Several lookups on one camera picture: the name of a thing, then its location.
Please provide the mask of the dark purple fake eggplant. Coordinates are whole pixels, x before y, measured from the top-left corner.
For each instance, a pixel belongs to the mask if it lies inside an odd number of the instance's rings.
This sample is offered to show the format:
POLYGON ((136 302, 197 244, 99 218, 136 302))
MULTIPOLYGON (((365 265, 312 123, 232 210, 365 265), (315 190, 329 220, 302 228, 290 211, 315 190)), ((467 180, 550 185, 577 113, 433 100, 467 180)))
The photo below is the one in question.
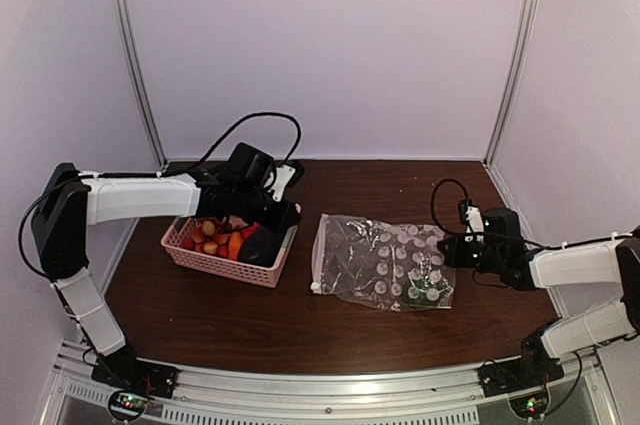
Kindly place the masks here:
POLYGON ((263 268, 270 268, 279 253, 283 233, 275 233, 260 225, 251 237, 244 240, 238 261, 263 268))

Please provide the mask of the green fake pepper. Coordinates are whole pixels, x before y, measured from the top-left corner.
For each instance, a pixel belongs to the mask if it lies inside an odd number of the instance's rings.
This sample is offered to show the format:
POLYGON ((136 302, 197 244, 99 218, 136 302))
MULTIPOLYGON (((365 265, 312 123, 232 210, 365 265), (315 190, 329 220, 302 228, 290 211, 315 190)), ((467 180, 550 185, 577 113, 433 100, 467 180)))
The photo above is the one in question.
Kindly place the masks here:
POLYGON ((400 301, 411 309, 450 308, 453 292, 454 288, 444 278, 409 279, 403 285, 400 301))

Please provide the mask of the clear zip top bag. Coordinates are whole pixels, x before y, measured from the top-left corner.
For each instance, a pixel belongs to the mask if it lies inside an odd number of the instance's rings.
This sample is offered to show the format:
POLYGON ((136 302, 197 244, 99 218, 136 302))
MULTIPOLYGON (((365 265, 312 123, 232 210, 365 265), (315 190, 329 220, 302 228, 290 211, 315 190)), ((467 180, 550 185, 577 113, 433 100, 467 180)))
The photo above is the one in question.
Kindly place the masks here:
POLYGON ((443 238, 433 225, 323 214, 312 248, 310 289, 381 310, 437 310, 411 309, 400 299, 409 279, 444 278, 455 290, 455 271, 437 249, 443 238))

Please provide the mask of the red orange fake tomato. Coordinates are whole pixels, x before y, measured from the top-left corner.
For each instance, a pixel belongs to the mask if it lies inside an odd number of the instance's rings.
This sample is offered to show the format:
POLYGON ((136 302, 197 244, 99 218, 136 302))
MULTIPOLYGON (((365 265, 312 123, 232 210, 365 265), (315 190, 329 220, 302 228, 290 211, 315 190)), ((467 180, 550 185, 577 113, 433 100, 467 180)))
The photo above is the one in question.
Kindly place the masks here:
POLYGON ((228 258, 230 260, 238 260, 243 244, 244 237, 242 233, 239 231, 232 232, 228 241, 228 258))

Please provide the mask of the fake lychee bunch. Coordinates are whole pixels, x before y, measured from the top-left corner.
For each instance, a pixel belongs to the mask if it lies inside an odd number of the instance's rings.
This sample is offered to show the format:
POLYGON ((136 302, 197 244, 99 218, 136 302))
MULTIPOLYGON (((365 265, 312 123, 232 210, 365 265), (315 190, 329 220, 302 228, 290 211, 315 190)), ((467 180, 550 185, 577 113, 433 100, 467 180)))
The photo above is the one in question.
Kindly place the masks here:
POLYGON ((181 247, 187 251, 228 258, 230 239, 230 229, 221 221, 204 219, 197 222, 193 230, 183 238, 181 247))

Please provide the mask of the pink plastic basket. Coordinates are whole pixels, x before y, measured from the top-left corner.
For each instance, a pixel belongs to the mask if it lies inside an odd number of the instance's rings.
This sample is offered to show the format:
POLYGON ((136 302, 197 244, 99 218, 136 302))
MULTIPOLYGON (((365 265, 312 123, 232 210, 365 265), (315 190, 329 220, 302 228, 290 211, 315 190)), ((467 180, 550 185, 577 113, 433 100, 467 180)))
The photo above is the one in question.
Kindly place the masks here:
POLYGON ((195 227, 194 218, 178 217, 164 233, 161 245, 176 265, 267 288, 277 286, 298 231, 297 226, 291 227, 284 235, 273 265, 261 267, 182 248, 183 239, 195 227))

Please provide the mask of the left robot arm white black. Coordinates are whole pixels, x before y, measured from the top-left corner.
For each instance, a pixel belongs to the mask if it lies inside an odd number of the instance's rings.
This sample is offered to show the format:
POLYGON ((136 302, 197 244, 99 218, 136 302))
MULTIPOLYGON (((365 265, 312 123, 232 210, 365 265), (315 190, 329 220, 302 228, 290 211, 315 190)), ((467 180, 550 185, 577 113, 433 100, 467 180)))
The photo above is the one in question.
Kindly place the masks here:
POLYGON ((285 192, 304 173, 300 162, 277 164, 246 143, 212 169, 98 173, 61 163, 19 227, 32 232, 39 258, 33 272, 48 280, 70 309, 99 366, 121 388, 133 389, 143 381, 144 369, 88 270, 87 228, 135 218, 211 217, 237 218, 281 234, 301 220, 285 192))

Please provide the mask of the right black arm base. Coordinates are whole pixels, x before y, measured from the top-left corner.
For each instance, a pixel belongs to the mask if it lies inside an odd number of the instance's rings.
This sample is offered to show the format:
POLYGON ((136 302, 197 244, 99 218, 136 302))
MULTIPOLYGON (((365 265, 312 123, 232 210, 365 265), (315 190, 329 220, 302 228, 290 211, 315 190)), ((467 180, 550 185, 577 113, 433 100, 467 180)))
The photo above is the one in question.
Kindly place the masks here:
POLYGON ((543 387, 564 377, 560 360, 551 358, 542 344, 542 334, 547 328, 548 325, 540 327, 522 340, 518 358, 488 360, 478 368, 485 397, 543 387))

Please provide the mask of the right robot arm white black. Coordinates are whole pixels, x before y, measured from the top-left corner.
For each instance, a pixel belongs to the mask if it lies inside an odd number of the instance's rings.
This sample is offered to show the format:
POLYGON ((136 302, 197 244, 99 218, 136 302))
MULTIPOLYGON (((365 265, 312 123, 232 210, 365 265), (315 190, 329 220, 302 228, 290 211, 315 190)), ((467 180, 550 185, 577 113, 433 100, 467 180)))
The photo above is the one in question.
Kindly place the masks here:
POLYGON ((526 240, 519 215, 508 208, 485 212, 461 203, 462 232, 445 233, 437 243, 444 263, 480 274, 493 274, 517 291, 576 284, 614 283, 619 298, 560 318, 530 334, 521 344, 512 375, 530 387, 559 358, 583 348, 639 335, 639 231, 613 233, 576 243, 543 246, 526 240))

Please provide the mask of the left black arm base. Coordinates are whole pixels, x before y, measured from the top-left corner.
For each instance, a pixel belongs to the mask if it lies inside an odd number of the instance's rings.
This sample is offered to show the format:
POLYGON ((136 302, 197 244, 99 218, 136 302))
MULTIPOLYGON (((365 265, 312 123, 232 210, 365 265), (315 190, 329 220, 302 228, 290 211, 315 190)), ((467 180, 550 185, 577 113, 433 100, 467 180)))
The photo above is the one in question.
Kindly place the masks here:
POLYGON ((114 353, 97 355, 91 379, 138 395, 171 399, 177 375, 174 366, 139 359, 126 339, 125 345, 114 353))

